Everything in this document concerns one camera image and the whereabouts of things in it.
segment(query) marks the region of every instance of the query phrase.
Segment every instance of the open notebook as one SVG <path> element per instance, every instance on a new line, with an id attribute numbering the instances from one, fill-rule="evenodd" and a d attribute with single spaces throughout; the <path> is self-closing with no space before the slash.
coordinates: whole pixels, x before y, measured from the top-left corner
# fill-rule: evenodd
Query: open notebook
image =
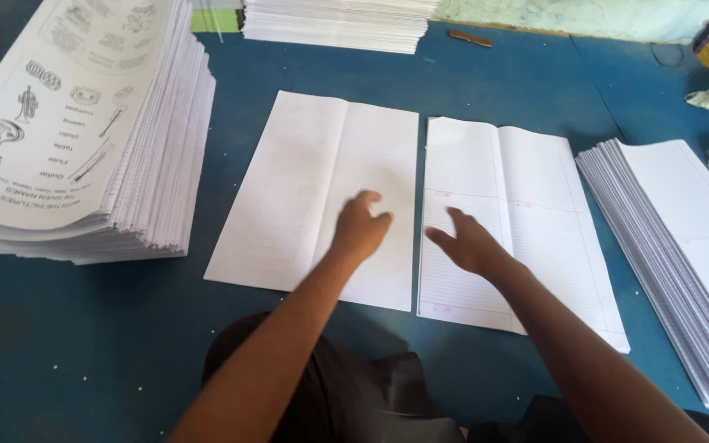
<path id="1" fill-rule="evenodd" d="M 396 215 L 340 299 L 412 307 L 417 113 L 279 91 L 215 246 L 207 280 L 293 291 L 327 252 L 362 189 Z"/>
<path id="2" fill-rule="evenodd" d="M 474 216 L 615 349 L 630 350 L 568 140 L 520 128 L 430 119 L 423 224 L 455 232 Z M 422 240 L 418 315 L 526 333 L 499 292 Z"/>

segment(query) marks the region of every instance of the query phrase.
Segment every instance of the blue table surface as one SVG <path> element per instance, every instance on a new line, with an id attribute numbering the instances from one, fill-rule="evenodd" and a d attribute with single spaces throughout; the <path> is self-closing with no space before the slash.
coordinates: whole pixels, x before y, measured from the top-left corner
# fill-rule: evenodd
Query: blue table surface
<path id="1" fill-rule="evenodd" d="M 0 7 L 0 60 L 37 4 Z M 448 38 L 450 27 L 494 46 Z M 202 280 L 278 90 L 420 114 L 416 246 L 429 116 L 565 136 L 574 153 L 612 137 L 684 139 L 703 160 L 709 147 L 709 111 L 683 101 L 709 87 L 709 72 L 683 46 L 438 22 L 416 55 L 198 37 L 217 90 L 190 255 L 85 267 L 0 256 L 0 441 L 160 441 L 198 392 L 212 331 L 280 303 L 281 292 Z M 585 191 L 628 358 L 675 403 L 705 411 Z M 462 426 L 516 422 L 533 395 L 559 395 L 528 337 L 419 318 L 414 304 L 399 312 L 340 303 L 325 333 L 367 358 L 417 352 L 431 397 Z"/>

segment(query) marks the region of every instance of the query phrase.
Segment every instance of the printed worksheet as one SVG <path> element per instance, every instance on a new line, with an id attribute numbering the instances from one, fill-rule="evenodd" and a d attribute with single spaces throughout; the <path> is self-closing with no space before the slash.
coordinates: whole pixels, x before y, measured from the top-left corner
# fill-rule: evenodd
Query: printed worksheet
<path id="1" fill-rule="evenodd" d="M 137 124 L 168 0 L 45 0 L 0 64 L 0 226 L 95 212 Z"/>

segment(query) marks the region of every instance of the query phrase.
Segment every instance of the ruled notebook paper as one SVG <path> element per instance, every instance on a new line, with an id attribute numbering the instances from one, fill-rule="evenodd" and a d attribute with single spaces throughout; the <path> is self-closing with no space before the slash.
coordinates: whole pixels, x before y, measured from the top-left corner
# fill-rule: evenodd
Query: ruled notebook paper
<path id="1" fill-rule="evenodd" d="M 628 352 L 606 264 L 567 140 L 519 128 L 428 123 L 424 226 L 455 233 L 447 206 L 478 222 L 567 307 Z M 502 295 L 424 237 L 418 315 L 526 333 Z"/>

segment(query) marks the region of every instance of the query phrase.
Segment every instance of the folded paper sheet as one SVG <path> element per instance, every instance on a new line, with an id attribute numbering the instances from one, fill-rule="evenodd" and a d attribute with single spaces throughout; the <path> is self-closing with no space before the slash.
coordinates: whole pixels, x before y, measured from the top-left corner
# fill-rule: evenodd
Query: folded paper sheet
<path id="1" fill-rule="evenodd" d="M 280 91 L 204 278 L 293 290 L 326 253 L 344 203 L 382 194 L 396 219 L 342 300 L 412 304 L 416 113 Z"/>

